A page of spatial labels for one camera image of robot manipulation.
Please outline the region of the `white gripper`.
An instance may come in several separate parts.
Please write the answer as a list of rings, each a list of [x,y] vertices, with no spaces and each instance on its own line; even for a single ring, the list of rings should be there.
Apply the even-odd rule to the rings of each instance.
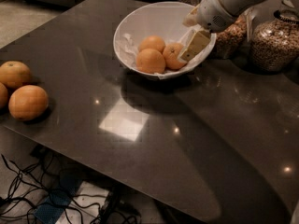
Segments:
[[[221,0],[201,0],[183,19],[182,24],[192,27],[197,23],[212,33],[227,29],[236,21],[221,4]],[[205,58],[205,49],[211,41],[211,34],[203,29],[191,29],[183,37],[183,48],[178,54],[180,62],[200,63]]]

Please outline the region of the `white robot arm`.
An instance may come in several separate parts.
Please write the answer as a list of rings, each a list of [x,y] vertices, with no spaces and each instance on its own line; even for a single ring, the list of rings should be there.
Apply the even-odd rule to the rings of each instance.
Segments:
[[[267,0],[201,0],[185,17],[185,26],[201,26],[200,32],[219,33],[232,25],[248,8]],[[287,5],[299,10],[299,0],[287,0]]]

